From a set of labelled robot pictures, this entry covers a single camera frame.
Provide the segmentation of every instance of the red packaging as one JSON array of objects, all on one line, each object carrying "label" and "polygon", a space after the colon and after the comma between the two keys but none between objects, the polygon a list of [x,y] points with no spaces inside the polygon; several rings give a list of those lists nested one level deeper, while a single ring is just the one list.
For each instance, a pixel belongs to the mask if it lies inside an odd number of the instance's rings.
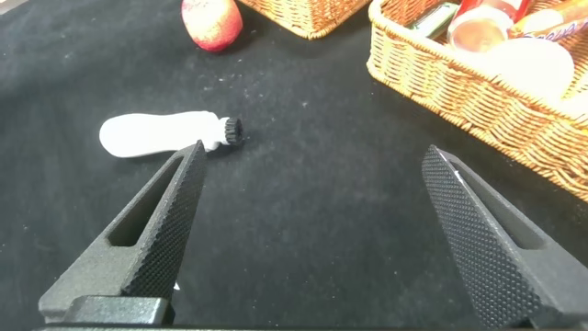
[{"label": "red packaging", "polygon": [[507,30],[523,18],[531,0],[463,0],[447,29],[456,51],[486,52],[508,39]]}]

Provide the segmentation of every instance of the basket rim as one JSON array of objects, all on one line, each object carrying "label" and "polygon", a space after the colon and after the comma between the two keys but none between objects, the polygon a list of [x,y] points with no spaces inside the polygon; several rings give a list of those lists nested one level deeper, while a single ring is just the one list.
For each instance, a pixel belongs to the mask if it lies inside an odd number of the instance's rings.
[{"label": "basket rim", "polygon": [[329,24],[322,26],[320,29],[315,30],[308,30],[303,29],[301,27],[295,26],[292,24],[291,21],[287,20],[286,18],[280,18],[271,10],[264,10],[255,0],[239,0],[244,5],[254,9],[259,14],[267,17],[268,19],[272,20],[274,23],[278,24],[280,27],[289,30],[290,32],[294,33],[295,35],[302,37],[307,40],[317,40],[320,38],[325,37],[329,33],[333,32],[333,30],[337,29],[341,24],[343,24],[346,20],[348,20],[351,16],[357,13],[361,8],[369,3],[371,0],[358,0],[356,5],[351,8],[350,10],[346,11],[340,17],[335,17],[330,20]]},{"label": "basket rim", "polygon": [[530,108],[536,108],[546,115],[552,115],[559,118],[560,120],[566,120],[574,127],[574,129],[579,131],[588,129],[588,115],[581,115],[577,118],[573,118],[566,112],[562,111],[562,109],[560,109],[560,107],[558,107],[556,104],[547,101],[545,98],[536,97],[520,90],[519,88],[503,80],[499,74],[490,75],[484,73],[482,70],[476,67],[473,67],[472,65],[469,65],[467,62],[464,62],[455,56],[450,49],[444,47],[438,42],[428,38],[415,38],[414,36],[411,36],[411,31],[406,27],[384,16],[381,11],[381,6],[385,1],[390,0],[373,0],[369,6],[369,20],[374,26],[382,29],[387,34],[395,35],[398,37],[398,39],[410,44],[417,50],[429,52],[435,57],[439,58],[439,60],[447,61],[450,66],[454,66],[456,69],[459,69],[466,74],[471,74],[475,78],[490,82],[496,88],[505,92],[508,96],[518,98],[527,104]]}]

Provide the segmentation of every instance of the black cloth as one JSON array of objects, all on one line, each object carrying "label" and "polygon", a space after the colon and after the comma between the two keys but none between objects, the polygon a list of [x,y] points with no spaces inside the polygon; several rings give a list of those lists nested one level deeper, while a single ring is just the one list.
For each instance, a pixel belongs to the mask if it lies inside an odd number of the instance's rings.
[{"label": "black cloth", "polygon": [[420,164],[460,157],[588,264],[587,204],[370,77],[367,10],[303,40],[240,6],[226,52],[180,2],[31,0],[0,17],[0,320],[37,301],[170,154],[109,155],[120,114],[211,110],[246,144],[210,154],[175,293],[179,324],[473,326]]}]

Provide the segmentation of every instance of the textured gripper pad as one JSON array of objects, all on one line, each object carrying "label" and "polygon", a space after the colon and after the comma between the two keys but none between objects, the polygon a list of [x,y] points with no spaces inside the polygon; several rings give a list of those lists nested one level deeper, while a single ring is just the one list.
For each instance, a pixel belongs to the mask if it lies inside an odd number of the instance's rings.
[{"label": "textured gripper pad", "polygon": [[424,158],[423,177],[482,325],[517,325],[538,311],[539,296],[484,221],[457,170],[434,146]]},{"label": "textured gripper pad", "polygon": [[142,244],[137,262],[122,286],[122,295],[170,300],[206,175],[206,154],[193,149],[170,183],[152,217],[153,232]]}]

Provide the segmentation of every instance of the plastic bottle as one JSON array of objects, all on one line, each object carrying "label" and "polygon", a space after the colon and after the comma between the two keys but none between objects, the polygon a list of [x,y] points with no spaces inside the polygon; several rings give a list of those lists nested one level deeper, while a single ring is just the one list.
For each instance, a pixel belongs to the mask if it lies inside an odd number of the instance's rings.
[{"label": "plastic bottle", "polygon": [[507,30],[521,19],[530,0],[463,0],[447,40],[456,51],[486,52],[508,39]]},{"label": "plastic bottle", "polygon": [[174,115],[127,114],[109,119],[100,128],[102,146],[117,157],[178,151],[201,140],[207,152],[243,142],[241,120],[219,118],[209,111]]}]

